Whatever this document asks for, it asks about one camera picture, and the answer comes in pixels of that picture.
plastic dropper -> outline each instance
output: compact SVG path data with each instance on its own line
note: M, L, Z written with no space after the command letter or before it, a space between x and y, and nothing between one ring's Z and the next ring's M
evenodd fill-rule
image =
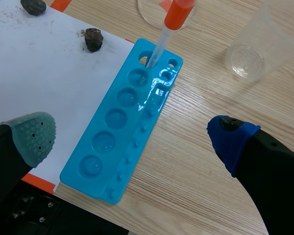
M182 27L194 4L195 0L173 0L166 15L160 39L146 68L152 68L157 64L171 37Z

transparent cup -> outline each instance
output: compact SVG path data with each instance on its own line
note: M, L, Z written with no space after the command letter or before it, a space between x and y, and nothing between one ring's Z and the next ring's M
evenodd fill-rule
M161 3L165 2L166 6L168 7L168 3L171 3L171 0L137 0L138 10L142 17L152 26L161 29L162 25L165 21L165 17L167 15L166 10L161 6ZM197 0L195 1L195 5L188 15L186 21L182 25L180 29L185 28L188 26L194 16L198 11L198 3Z
M257 80L294 57L294 0L265 0L226 52L240 78Z

wooden table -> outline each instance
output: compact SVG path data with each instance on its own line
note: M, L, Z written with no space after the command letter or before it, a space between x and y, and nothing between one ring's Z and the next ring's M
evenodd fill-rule
M192 24L168 49L183 68L116 206L65 185L55 195L140 235L264 235L251 198L215 155L206 126L227 114L262 126L294 150L294 60L256 83L224 63L259 0L201 0ZM160 31L137 0L73 0L65 13L122 38L156 42Z

white paper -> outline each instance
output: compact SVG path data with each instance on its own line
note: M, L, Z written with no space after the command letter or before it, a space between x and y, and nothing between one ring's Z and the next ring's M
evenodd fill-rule
M38 17L0 0L0 123L41 111L56 122L48 157L31 174L56 186L59 175L133 47L102 31L90 53L81 30L93 27L50 7Z

dark rock sample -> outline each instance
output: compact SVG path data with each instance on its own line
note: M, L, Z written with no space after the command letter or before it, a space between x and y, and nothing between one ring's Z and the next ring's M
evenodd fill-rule
M47 8L42 0L21 0L21 5L32 16L43 14Z
M101 48L103 35L96 28L88 28L85 32L85 42L87 49L92 53Z

